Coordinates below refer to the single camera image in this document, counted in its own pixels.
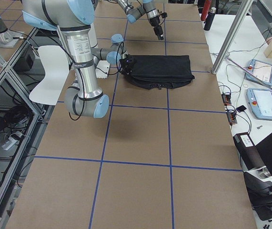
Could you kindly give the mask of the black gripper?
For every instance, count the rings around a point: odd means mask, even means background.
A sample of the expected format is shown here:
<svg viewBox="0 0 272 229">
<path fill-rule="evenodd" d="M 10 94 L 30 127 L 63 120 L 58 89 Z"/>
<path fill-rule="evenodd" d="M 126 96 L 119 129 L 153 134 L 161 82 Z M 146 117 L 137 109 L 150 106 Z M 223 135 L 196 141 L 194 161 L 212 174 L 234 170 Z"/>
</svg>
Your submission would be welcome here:
<svg viewBox="0 0 272 229">
<path fill-rule="evenodd" d="M 123 75 L 130 75 L 135 63 L 135 58 L 128 54 L 124 59 L 120 59 L 119 72 Z"/>
<path fill-rule="evenodd" d="M 157 36 L 158 40 L 164 40 L 163 29 L 161 22 L 158 16 L 150 18 L 150 24 L 153 27 L 154 33 Z"/>
</svg>

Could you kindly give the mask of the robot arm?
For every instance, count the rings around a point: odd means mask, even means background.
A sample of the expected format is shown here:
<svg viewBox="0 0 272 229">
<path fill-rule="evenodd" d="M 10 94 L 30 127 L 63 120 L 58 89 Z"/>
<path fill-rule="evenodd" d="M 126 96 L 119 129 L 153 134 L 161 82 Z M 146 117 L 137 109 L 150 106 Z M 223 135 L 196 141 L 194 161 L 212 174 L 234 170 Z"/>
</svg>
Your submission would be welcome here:
<svg viewBox="0 0 272 229">
<path fill-rule="evenodd" d="M 109 97 L 98 86 L 90 46 L 89 31 L 94 21 L 90 0 L 24 0 L 24 21 L 40 29 L 64 35 L 77 77 L 65 94 L 65 105 L 72 115 L 102 118 L 109 108 Z"/>
<path fill-rule="evenodd" d="M 127 0 L 116 0 L 115 2 L 124 10 L 130 23 L 135 23 L 143 15 L 146 15 L 158 40 L 164 40 L 163 29 L 161 26 L 163 22 L 161 22 L 160 18 L 165 20 L 167 12 L 157 10 L 153 0 L 143 0 L 142 3 L 139 2 L 138 7 L 132 6 Z"/>
</svg>

